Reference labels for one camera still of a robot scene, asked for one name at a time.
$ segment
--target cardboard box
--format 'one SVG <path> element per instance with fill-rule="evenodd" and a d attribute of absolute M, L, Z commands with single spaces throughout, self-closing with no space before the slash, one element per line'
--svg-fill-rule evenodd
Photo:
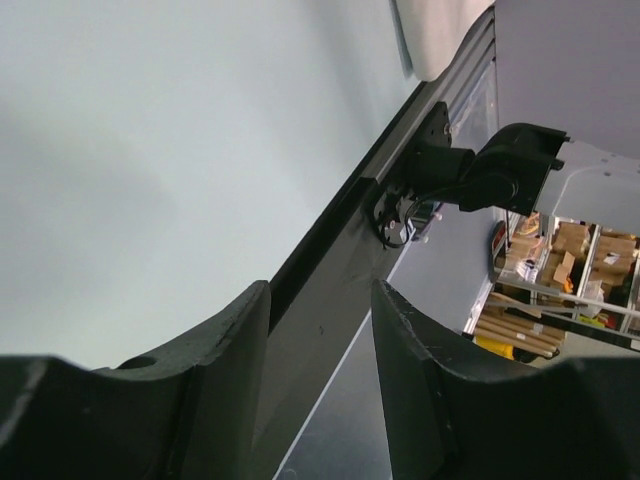
<path fill-rule="evenodd" d="M 575 257 L 569 252 L 549 254 L 547 264 L 540 275 L 540 283 L 564 291 L 564 285 L 571 275 L 575 260 Z"/>
<path fill-rule="evenodd" d="M 635 240 L 600 237 L 593 268 L 602 272 L 626 274 L 635 261 Z"/>
<path fill-rule="evenodd" d="M 569 252 L 575 258 L 583 258 L 589 249 L 590 241 L 588 225 L 560 222 L 560 228 L 553 240 L 553 251 Z"/>
<path fill-rule="evenodd" d="M 624 283 L 626 273 L 615 273 L 611 271 L 592 270 L 589 275 L 589 280 L 597 281 L 602 280 L 602 285 L 609 285 L 611 287 L 619 287 Z"/>
<path fill-rule="evenodd" d="M 635 240 L 636 236 L 631 235 L 630 233 L 618 232 L 612 228 L 602 228 L 602 236 L 603 237 L 613 237 L 613 238 L 622 238 L 625 240 Z"/>

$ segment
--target wooden dowel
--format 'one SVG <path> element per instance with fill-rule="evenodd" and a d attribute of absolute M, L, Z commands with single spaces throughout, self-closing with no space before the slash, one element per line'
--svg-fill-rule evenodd
<path fill-rule="evenodd" d="M 509 330 L 508 328 L 504 328 L 484 320 L 478 320 L 478 326 L 483 330 L 489 330 L 490 332 L 504 335 L 505 337 L 512 340 L 519 340 L 528 345 L 540 348 L 545 351 L 554 351 L 556 349 L 556 347 L 551 345 L 550 343 L 543 342 L 542 340 L 537 340 L 530 335 L 525 335 L 524 333 L 514 332 L 513 330 Z"/>
<path fill-rule="evenodd" d="M 509 330 L 513 330 L 514 332 L 520 332 L 520 333 L 524 333 L 525 335 L 531 335 L 533 338 L 542 340 L 543 342 L 546 342 L 555 347 L 559 347 L 560 345 L 562 345 L 562 340 L 558 338 L 542 333 L 541 331 L 538 332 L 533 328 L 523 327 L 521 325 L 517 325 L 515 323 L 509 322 L 508 320 L 503 320 L 502 317 L 486 315 L 484 312 L 482 312 L 482 314 L 480 315 L 480 319 L 493 323 L 503 328 L 508 328 Z"/>
<path fill-rule="evenodd" d="M 505 337 L 504 335 L 500 335 L 498 333 L 491 332 L 489 330 L 485 330 L 484 328 L 476 327 L 473 332 L 474 335 L 478 335 L 479 337 L 489 338 L 491 340 L 496 340 L 498 342 L 506 343 L 508 345 L 513 345 L 521 350 L 525 350 L 527 352 L 535 353 L 536 355 L 541 355 L 543 357 L 551 358 L 553 357 L 552 352 L 545 351 L 541 348 L 536 348 L 527 343 L 521 342 L 520 340 L 512 340 L 510 338 Z"/>

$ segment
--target metal frame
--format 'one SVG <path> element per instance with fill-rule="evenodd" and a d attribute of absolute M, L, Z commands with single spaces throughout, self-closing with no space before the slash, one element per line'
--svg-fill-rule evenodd
<path fill-rule="evenodd" d="M 400 250 L 382 250 L 360 205 L 375 191 L 437 101 L 456 108 L 495 58 L 485 14 L 453 63 L 421 84 L 271 282 L 273 308 L 254 438 L 255 478 L 272 476 L 369 311 L 371 280 Z"/>

